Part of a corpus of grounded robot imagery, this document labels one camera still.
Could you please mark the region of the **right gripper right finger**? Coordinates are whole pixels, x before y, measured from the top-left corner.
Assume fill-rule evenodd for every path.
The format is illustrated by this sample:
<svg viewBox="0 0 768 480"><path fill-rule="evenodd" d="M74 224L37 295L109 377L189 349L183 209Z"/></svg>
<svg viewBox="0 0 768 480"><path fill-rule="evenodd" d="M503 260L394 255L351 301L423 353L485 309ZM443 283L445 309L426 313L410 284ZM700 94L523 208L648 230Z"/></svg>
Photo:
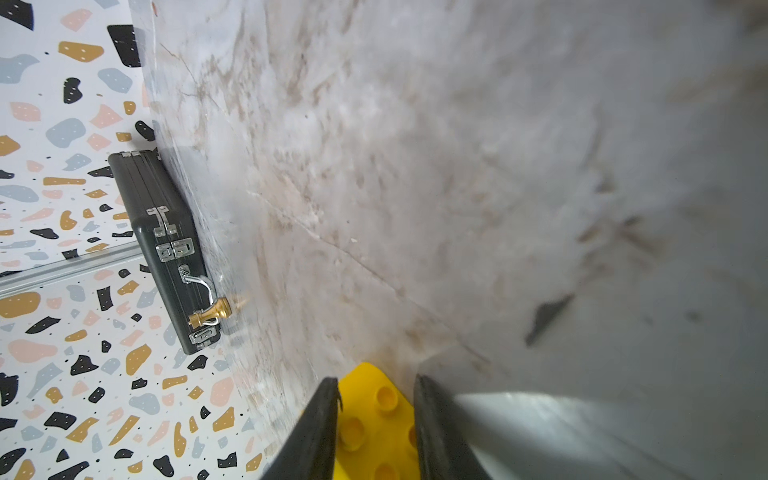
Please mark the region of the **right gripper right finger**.
<svg viewBox="0 0 768 480"><path fill-rule="evenodd" d="M414 408L422 479L490 479L457 425L450 395L426 375L416 376Z"/></svg>

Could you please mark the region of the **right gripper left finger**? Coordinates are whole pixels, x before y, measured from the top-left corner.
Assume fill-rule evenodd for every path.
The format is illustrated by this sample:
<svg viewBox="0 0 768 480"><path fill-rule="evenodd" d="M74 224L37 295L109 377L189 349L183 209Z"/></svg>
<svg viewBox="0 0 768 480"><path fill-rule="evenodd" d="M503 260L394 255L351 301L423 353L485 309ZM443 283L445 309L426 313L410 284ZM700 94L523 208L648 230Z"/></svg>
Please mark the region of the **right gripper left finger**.
<svg viewBox="0 0 768 480"><path fill-rule="evenodd" d="M326 377L262 479L332 479L340 409L338 379Z"/></svg>

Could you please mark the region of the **yellow wedge lego piece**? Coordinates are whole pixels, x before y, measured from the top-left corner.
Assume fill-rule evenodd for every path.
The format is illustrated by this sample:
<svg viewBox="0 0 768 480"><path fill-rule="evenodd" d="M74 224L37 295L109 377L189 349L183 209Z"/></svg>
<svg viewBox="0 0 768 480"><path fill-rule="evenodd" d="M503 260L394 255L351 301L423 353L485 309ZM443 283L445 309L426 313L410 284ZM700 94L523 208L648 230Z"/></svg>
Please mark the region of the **yellow wedge lego piece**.
<svg viewBox="0 0 768 480"><path fill-rule="evenodd" d="M339 381L335 479L419 479L414 408L370 363Z"/></svg>

